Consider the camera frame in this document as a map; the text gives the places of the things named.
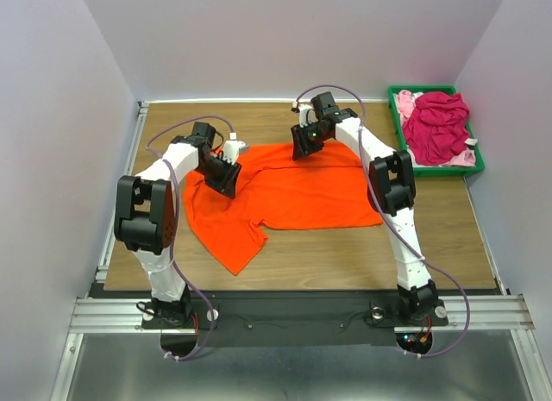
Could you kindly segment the orange t shirt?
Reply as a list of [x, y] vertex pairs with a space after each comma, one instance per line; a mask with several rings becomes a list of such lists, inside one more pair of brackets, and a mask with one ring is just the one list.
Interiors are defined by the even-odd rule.
[[361, 161], [340, 142], [295, 161], [292, 144], [251, 147], [239, 159], [235, 198], [214, 191], [196, 172], [182, 201], [191, 231], [237, 275], [265, 246], [266, 229], [370, 227], [382, 223], [367, 199]]

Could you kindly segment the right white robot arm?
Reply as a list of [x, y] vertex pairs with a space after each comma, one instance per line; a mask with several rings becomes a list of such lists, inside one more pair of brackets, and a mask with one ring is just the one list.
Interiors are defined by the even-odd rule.
[[417, 323], [439, 305], [436, 284], [424, 264], [414, 221], [416, 185], [411, 156], [387, 146], [351, 109], [341, 109], [331, 92], [309, 103], [292, 103], [298, 124], [291, 128], [294, 160], [315, 154], [334, 139], [361, 161], [367, 174], [367, 196], [387, 226], [397, 265], [397, 313], [406, 323]]

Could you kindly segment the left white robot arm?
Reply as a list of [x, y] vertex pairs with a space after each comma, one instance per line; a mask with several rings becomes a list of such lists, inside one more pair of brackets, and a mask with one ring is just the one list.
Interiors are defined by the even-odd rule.
[[192, 122], [189, 135], [172, 138], [146, 170], [123, 175], [116, 187], [114, 236], [138, 259], [151, 287], [151, 300], [139, 303], [145, 321], [179, 328], [191, 320], [189, 282], [174, 258], [179, 222], [179, 184], [192, 172], [213, 191], [235, 198], [240, 154], [248, 149], [235, 131], [221, 133], [206, 116]]

